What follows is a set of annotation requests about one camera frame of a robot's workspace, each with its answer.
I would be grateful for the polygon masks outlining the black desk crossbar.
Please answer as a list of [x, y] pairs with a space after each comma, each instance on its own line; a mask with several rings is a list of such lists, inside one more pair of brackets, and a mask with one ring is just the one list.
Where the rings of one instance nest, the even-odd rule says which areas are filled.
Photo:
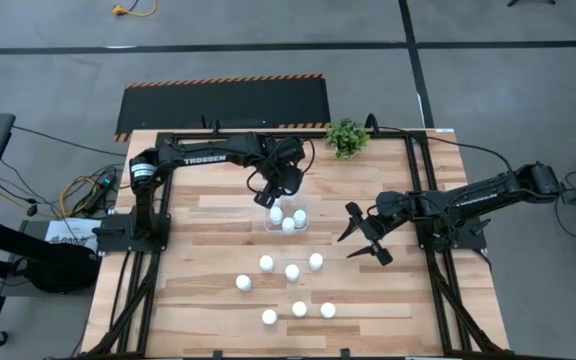
[[49, 243], [0, 224], [0, 250], [38, 262], [81, 265], [96, 263], [95, 253], [84, 246]]

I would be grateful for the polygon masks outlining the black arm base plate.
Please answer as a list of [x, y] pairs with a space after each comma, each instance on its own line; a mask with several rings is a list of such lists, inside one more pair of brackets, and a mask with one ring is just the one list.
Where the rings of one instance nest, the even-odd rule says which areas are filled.
[[489, 219], [466, 218], [452, 211], [448, 215], [416, 216], [411, 220], [421, 229], [421, 244], [439, 253], [452, 249], [482, 250], [487, 247], [484, 228]]
[[164, 251], [170, 235], [171, 216], [156, 214], [150, 225], [137, 224], [132, 214], [114, 214], [105, 217], [93, 229], [102, 253]]

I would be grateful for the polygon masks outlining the black bag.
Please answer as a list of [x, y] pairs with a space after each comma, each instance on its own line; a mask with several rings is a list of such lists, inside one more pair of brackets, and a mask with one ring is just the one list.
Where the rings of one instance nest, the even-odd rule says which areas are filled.
[[95, 252], [85, 246], [44, 242], [38, 250], [16, 260], [12, 274], [41, 291], [67, 294], [94, 285], [99, 268]]

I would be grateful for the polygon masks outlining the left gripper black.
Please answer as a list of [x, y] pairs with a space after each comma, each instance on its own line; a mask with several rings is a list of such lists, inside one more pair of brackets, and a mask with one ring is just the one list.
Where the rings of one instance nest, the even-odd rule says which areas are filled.
[[296, 194], [300, 189], [304, 175], [295, 164], [290, 162], [270, 162], [267, 167], [266, 190], [257, 192], [253, 200], [256, 204], [270, 209], [274, 205], [276, 197]]

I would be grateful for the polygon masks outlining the green potted plant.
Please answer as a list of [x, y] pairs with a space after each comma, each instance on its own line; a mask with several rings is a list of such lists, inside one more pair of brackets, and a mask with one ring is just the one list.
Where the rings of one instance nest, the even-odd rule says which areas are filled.
[[348, 160], [361, 152], [370, 141], [367, 130], [351, 118], [333, 123], [324, 137], [324, 143], [335, 149], [337, 160]]

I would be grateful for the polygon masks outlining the clear plastic basket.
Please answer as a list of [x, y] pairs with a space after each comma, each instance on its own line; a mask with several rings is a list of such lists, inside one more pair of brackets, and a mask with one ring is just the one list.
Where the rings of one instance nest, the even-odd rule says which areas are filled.
[[[264, 185], [264, 188], [261, 191], [266, 190], [266, 186], [267, 186], [266, 177], [263, 176], [263, 179], [266, 181], [266, 184]], [[308, 209], [307, 198], [300, 193], [300, 189], [296, 194], [294, 194], [292, 196], [283, 195], [280, 197], [276, 197], [275, 203], [273, 206], [277, 206], [277, 207], [280, 207], [282, 209], [284, 218], [285, 217], [292, 217], [293, 218], [293, 214], [296, 210], [298, 210], [298, 209], [304, 210], [307, 213], [307, 220], [306, 220], [305, 226], [302, 228], [295, 228], [295, 230], [293, 232], [290, 232], [290, 233], [283, 232], [282, 226], [281, 226], [282, 223], [275, 225], [269, 219], [269, 211], [273, 207], [272, 206], [270, 209], [265, 210], [265, 216], [264, 216], [264, 227], [268, 232], [273, 233], [273, 234], [292, 235], [292, 234], [304, 232], [308, 228], [308, 226], [309, 226], [309, 209]]]

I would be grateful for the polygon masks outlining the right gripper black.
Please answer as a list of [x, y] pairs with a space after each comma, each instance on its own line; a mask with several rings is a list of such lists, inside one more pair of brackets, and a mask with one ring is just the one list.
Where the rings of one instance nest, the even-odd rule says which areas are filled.
[[[363, 212], [357, 203], [349, 202], [345, 205], [345, 209], [349, 214], [348, 225], [337, 239], [338, 242], [345, 240], [355, 232], [364, 220]], [[369, 241], [369, 246], [363, 247], [349, 254], [348, 258], [361, 255], [371, 255], [376, 257], [382, 266], [390, 264], [393, 261], [393, 257], [387, 249], [380, 245], [380, 241], [397, 227], [397, 221], [397, 215], [382, 215], [380, 213], [371, 214], [368, 212], [364, 221], [363, 232], [366, 239]]]

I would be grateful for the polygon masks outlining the white printed paper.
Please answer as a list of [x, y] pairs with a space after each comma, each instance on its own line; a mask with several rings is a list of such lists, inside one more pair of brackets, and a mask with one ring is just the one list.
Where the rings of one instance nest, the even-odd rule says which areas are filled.
[[52, 220], [48, 224], [44, 240], [46, 242], [68, 243], [84, 246], [93, 252], [97, 251], [97, 235], [94, 228], [101, 225], [100, 220], [83, 218], [66, 218], [65, 220]]

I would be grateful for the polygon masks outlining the black hazard-striped floor mat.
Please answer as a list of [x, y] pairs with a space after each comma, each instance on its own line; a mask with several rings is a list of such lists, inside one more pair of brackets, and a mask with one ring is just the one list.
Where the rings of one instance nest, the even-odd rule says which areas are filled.
[[135, 130], [323, 128], [331, 122], [321, 74], [129, 83], [114, 140]]

